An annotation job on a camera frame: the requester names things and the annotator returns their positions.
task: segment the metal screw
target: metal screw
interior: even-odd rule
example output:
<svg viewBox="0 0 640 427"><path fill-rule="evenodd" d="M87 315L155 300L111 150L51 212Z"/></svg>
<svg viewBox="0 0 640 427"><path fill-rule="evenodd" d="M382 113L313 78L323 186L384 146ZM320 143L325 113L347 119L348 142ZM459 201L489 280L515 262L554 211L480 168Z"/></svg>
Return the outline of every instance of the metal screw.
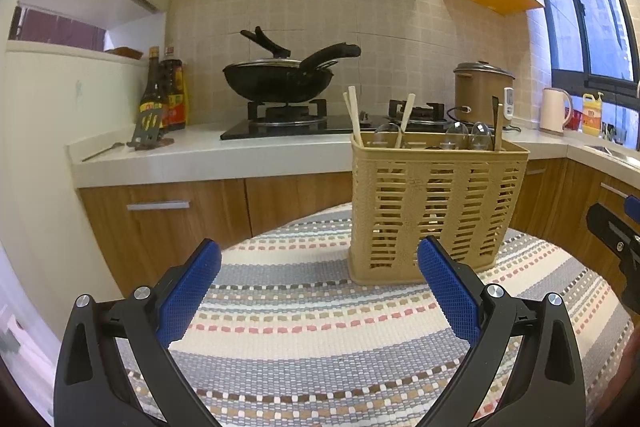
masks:
<svg viewBox="0 0 640 427"><path fill-rule="evenodd" d="M492 284L487 286L486 292L496 299L504 295L504 290L502 289L502 286L498 286L497 284Z"/></svg>
<svg viewBox="0 0 640 427"><path fill-rule="evenodd" d="M81 295L76 299L76 306L78 306L78 308L84 308L89 304L90 300L91 297L89 297L89 295Z"/></svg>
<svg viewBox="0 0 640 427"><path fill-rule="evenodd" d="M559 306L562 304L562 297L557 293L549 293L549 302L553 304L553 306Z"/></svg>
<svg viewBox="0 0 640 427"><path fill-rule="evenodd" d="M140 286L140 288L133 292L133 296L139 301L143 301L149 295L151 295L151 288L149 288L149 286Z"/></svg>

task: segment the label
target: label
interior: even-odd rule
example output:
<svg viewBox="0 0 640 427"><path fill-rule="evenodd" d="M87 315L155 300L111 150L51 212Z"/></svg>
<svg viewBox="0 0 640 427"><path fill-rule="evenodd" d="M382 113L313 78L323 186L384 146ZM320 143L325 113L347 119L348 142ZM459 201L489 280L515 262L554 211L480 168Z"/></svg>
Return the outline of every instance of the label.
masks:
<svg viewBox="0 0 640 427"><path fill-rule="evenodd" d="M162 120L160 121L160 129L163 129L169 126L169 111L168 107L164 103L160 102L145 102L140 104L140 112L145 112L149 109L160 109L164 108L162 112Z"/></svg>
<svg viewBox="0 0 640 427"><path fill-rule="evenodd" d="M184 79L182 77L182 66L178 66L175 68L175 87L177 87L178 91L184 92Z"/></svg>
<svg viewBox="0 0 640 427"><path fill-rule="evenodd" d="M591 127L600 131L600 122L602 121L602 112L590 107L584 108L582 111L582 126Z"/></svg>
<svg viewBox="0 0 640 427"><path fill-rule="evenodd" d="M184 95L169 95L169 125L185 123Z"/></svg>

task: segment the power cord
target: power cord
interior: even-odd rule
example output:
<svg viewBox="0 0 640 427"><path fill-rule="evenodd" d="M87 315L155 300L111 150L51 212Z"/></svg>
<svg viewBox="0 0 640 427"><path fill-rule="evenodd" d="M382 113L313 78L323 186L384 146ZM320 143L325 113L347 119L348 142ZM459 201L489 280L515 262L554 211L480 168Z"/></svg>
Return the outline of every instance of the power cord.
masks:
<svg viewBox="0 0 640 427"><path fill-rule="evenodd" d="M447 116L453 120L454 122L459 122L460 120L458 120L458 118L456 118L455 116L453 116L451 114L451 111L462 111L462 112L466 112L466 113L470 113L471 112L471 108L468 105L458 105L456 107L452 107L451 109L447 109Z"/></svg>

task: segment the utensil basket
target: utensil basket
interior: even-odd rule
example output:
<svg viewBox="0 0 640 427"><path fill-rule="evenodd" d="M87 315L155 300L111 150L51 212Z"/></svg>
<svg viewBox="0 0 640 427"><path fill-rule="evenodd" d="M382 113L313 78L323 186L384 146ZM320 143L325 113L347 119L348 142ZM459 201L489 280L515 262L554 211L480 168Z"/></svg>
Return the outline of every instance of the utensil basket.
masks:
<svg viewBox="0 0 640 427"><path fill-rule="evenodd" d="M518 200L529 151L503 141L500 152L441 150L442 134L406 133L405 147L367 147L351 136L351 279L359 284L424 282L418 243L438 238L476 271L492 267ZM395 136L388 136L393 147Z"/></svg>

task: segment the window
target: window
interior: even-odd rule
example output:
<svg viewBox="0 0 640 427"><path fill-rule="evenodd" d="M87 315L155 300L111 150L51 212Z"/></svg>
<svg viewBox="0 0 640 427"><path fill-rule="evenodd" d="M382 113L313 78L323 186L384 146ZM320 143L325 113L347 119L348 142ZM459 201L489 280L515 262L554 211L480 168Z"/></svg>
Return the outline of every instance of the window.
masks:
<svg viewBox="0 0 640 427"><path fill-rule="evenodd" d="M615 120L607 123L637 125L637 118L626 116L638 113L640 101L638 45L625 0L545 0L545 5L552 85L578 97L601 91L607 106L603 121L607 113ZM626 130L638 137L637 129Z"/></svg>
<svg viewBox="0 0 640 427"><path fill-rule="evenodd" d="M17 7L10 40L62 44L86 50L104 51L105 30L73 19L31 8Z"/></svg>

